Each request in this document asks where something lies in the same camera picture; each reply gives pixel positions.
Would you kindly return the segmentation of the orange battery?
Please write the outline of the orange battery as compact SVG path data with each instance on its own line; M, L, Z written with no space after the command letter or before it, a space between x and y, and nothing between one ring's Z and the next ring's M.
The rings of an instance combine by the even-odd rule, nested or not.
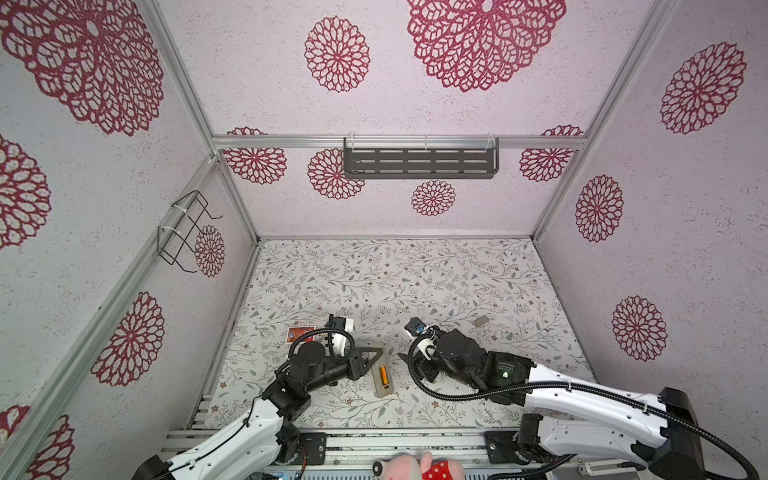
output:
M390 385L390 382L389 382L389 376L388 376L387 368L385 366L381 366L379 368L379 376L380 376L382 387L383 388L388 388L389 385Z

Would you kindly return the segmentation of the dark metal wall shelf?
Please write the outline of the dark metal wall shelf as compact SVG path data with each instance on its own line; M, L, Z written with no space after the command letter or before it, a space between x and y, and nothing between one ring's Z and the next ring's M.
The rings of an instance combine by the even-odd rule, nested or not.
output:
M358 147L344 138L343 173L354 180L488 180L499 171L499 149Z

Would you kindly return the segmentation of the beige battery cover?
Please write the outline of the beige battery cover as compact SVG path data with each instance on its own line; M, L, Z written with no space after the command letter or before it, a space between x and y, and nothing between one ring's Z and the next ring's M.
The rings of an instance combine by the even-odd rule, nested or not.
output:
M474 320L474 325L477 328L481 328L481 327L487 325L489 322L490 322L489 317L486 316L486 315L483 315L483 316L480 316L480 317L478 317L477 319Z

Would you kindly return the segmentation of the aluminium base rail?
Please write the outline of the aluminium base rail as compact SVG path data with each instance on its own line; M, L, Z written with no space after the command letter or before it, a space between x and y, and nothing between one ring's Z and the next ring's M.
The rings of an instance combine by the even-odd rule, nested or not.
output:
M559 411L571 419L521 420L519 426L510 431L516 438L516 445L510 450L513 460L540 463L546 455L574 454L641 464L643 460L633 452L633 445L640 444L651 450L660 448L666 441L661 431L668 423L652 414L652 408L658 403L651 396L620 392L613 399L612 393L611 390L589 393L585 386L576 384L567 385L562 391L528 390L526 408ZM335 460L350 464L422 454L430 449L452 454L460 462L468 463L478 457L479 440L485 434L481 429L441 428L300 430L299 449L291 461L273 464L328 465Z

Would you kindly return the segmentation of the red card box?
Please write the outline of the red card box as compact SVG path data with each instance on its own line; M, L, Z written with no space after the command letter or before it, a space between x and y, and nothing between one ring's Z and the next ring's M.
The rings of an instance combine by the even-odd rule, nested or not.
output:
M293 343L302 335L305 335L314 330L315 330L314 327L291 327L288 329L286 342Z

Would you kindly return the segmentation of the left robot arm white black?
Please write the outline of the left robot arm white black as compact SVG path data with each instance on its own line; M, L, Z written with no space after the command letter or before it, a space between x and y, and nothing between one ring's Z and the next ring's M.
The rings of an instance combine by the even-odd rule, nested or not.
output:
M312 339L321 333L340 336L346 346ZM245 479L275 462L291 461L299 449L294 425L311 404L310 393L341 380L358 380L383 355L376 347L358 347L343 330L316 330L299 337L274 381L254 398L246 412L198 445L163 461L154 455L133 474L135 479Z

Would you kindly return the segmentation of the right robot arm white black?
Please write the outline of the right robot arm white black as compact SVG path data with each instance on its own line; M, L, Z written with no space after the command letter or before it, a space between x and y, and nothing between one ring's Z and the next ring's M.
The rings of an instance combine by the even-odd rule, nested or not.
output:
M583 382L526 357L486 351L458 330L426 330L404 359L414 383L435 399L525 408L512 443L521 463L617 459L661 479L706 476L704 433L681 390L643 394Z

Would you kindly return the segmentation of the beige remote control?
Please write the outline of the beige remote control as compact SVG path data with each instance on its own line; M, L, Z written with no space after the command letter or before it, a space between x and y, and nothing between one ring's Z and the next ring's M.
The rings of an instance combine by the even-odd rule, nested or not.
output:
M373 379L374 396L384 398L395 392L394 381L389 373L388 363L380 358L372 367L371 375Z

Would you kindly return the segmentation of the pink plush toy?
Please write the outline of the pink plush toy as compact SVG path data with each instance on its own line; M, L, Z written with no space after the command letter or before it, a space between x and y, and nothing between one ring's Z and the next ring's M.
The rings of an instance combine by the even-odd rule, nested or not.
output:
M463 480L465 470L455 460L434 459L427 451L420 457L402 454L390 460L376 460L372 474L381 480Z

